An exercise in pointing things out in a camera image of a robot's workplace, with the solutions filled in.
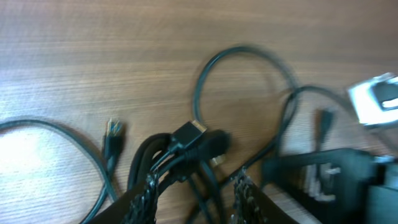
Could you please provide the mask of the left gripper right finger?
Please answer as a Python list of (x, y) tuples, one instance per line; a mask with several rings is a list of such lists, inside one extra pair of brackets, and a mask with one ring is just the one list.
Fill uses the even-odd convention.
[(234, 179), (232, 224), (295, 224), (241, 169)]

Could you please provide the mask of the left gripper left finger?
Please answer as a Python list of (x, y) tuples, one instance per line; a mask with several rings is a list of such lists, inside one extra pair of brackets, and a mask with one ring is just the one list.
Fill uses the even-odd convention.
[(95, 216), (89, 224), (155, 224), (159, 197), (159, 172), (128, 190), (120, 199)]

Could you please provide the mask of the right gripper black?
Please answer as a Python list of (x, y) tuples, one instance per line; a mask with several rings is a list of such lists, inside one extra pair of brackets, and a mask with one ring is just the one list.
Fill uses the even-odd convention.
[(262, 184), (274, 184), (321, 223), (385, 223), (386, 163), (352, 148), (265, 159)]

